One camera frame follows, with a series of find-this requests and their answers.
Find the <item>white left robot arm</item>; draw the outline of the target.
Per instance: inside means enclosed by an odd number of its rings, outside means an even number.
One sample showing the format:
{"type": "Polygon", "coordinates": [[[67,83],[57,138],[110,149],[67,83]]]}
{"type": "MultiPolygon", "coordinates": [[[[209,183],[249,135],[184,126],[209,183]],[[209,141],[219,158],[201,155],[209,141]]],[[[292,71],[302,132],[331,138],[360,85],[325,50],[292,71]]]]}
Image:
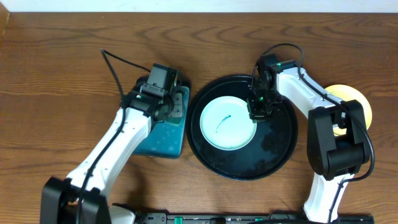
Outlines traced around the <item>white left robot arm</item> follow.
{"type": "Polygon", "coordinates": [[[169,96],[174,108],[157,119],[152,109],[164,105],[142,87],[124,98],[112,125],[89,156],[64,180],[52,177],[42,189],[41,223],[134,223],[127,205],[108,205],[111,189],[133,155],[176,159],[183,147],[190,87],[180,85],[169,96]]]}

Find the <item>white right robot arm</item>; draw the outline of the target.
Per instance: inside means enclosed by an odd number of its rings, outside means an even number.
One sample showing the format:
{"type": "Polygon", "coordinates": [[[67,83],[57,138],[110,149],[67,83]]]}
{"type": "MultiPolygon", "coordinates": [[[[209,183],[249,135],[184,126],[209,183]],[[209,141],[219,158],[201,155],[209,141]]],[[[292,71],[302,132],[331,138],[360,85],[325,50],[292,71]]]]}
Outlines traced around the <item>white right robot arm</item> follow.
{"type": "Polygon", "coordinates": [[[366,130],[363,106],[345,101],[312,80],[294,61],[260,58],[254,67],[248,98],[249,117],[270,118],[274,107],[288,99],[307,118],[307,157],[314,170],[312,188],[303,210],[316,223],[337,220],[337,209],[350,182],[367,178],[371,171],[356,176],[363,164],[374,165],[374,149],[366,130]]]}

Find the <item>yellow plate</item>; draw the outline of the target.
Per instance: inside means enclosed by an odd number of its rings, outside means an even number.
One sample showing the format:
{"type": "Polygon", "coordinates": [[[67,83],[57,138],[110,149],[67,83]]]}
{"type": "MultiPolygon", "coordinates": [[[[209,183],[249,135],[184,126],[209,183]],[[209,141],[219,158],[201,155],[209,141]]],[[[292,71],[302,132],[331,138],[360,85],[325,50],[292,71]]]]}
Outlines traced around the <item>yellow plate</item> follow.
{"type": "Polygon", "coordinates": [[[361,103],[364,110],[366,129],[369,129],[373,118],[373,112],[369,101],[360,91],[348,85],[331,85],[326,87],[325,90],[332,95],[341,98],[342,100],[357,100],[359,103],[361,103]]]}

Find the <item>light green plate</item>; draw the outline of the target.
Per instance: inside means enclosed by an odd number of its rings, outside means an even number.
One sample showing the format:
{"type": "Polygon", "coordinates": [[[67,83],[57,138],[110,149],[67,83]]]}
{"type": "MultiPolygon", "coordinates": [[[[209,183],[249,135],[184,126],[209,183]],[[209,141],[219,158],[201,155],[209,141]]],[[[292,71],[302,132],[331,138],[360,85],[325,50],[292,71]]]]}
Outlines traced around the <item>light green plate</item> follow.
{"type": "Polygon", "coordinates": [[[257,124],[248,112],[248,104],[235,96],[221,96],[210,101],[200,115],[200,131],[217,149],[235,151],[254,137],[257,124]]]}

